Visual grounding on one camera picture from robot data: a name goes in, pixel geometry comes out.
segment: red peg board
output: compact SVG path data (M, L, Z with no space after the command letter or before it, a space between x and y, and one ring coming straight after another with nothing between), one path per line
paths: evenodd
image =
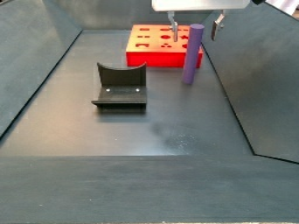
M177 42L169 25L133 25L125 48L125 62L129 67L146 64L148 67L182 67L186 51L189 26L180 25ZM201 65L202 50L198 50L196 67Z

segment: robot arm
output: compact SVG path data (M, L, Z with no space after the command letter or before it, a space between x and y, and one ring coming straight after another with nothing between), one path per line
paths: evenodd
M262 3L265 0L252 0L254 4ZM154 11L168 11L168 19L173 32L173 41L177 41L177 23L173 21L173 13L176 11L213 11L221 10L218 19L213 22L210 38L214 40L220 21L225 17L224 10L244 9L249 0L152 0Z

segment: black u-shaped block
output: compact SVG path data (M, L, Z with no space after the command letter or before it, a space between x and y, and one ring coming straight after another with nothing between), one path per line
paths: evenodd
M145 64L116 69L97 63L97 72L101 89L92 103L101 109L145 109Z

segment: gray wall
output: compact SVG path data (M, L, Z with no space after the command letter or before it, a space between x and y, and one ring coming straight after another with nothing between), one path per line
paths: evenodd
M132 24L169 23L165 12L154 12L150 0L54 0L85 30L129 30ZM178 24L198 23L209 11L177 13Z
M299 21L270 5L232 11L204 47L257 155L299 162Z
M80 30L50 0L0 5L0 136Z

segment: purple peg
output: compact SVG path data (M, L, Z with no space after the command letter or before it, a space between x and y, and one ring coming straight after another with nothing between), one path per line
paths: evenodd
M184 65L181 72L181 81L192 84L198 59L198 50L201 47L201 34L204 26L201 24L190 24L186 53L184 57Z

